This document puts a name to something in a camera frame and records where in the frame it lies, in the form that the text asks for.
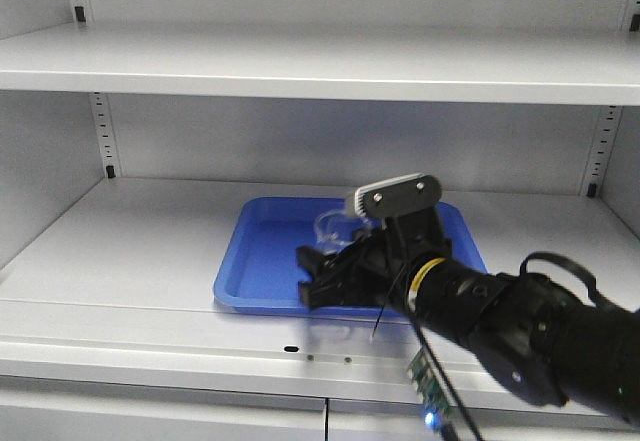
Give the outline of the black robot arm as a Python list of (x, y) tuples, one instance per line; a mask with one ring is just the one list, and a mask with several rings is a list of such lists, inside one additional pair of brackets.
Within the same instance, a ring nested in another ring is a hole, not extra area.
[(299, 286), (310, 309), (388, 306), (471, 352), (505, 389), (534, 406), (577, 402), (631, 425), (639, 422), (639, 316), (609, 301), (594, 277), (563, 256), (532, 259), (566, 269), (582, 301), (548, 276), (471, 269), (452, 255), (435, 208), (357, 231), (336, 254), (302, 246)]

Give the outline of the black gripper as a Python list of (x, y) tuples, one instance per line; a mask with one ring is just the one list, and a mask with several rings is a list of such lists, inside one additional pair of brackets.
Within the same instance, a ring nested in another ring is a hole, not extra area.
[(415, 279), (428, 264), (452, 256), (438, 211), (427, 208), (389, 217), (383, 226), (340, 252), (311, 246), (295, 250), (297, 265), (313, 281), (341, 279), (337, 284), (299, 282), (300, 302), (311, 310), (325, 307), (382, 307), (405, 311)]

